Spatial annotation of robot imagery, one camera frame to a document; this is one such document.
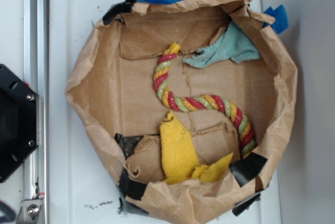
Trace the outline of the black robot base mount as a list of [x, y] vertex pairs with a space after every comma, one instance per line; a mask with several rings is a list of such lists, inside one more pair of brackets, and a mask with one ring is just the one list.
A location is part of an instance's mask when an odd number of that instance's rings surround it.
[[1, 183], [37, 148], [38, 95], [1, 64]]

